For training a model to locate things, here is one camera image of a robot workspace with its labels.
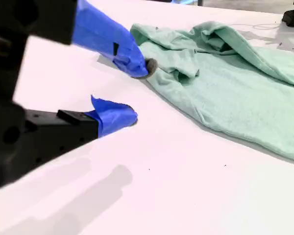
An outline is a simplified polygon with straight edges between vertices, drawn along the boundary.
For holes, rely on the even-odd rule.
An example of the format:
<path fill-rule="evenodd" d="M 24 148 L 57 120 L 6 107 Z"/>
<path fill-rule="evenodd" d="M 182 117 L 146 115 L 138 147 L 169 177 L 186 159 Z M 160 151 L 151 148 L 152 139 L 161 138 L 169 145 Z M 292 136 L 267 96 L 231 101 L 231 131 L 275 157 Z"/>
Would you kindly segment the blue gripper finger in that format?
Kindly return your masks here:
<path fill-rule="evenodd" d="M 133 78 L 148 78 L 157 68 L 126 28 L 86 0 L 31 0 L 29 13 L 36 20 L 32 34 L 98 52 Z"/>
<path fill-rule="evenodd" d="M 122 103 L 91 98 L 93 110 L 56 113 L 27 110 L 25 165 L 27 171 L 45 164 L 93 140 L 136 124 L 134 109 Z"/>

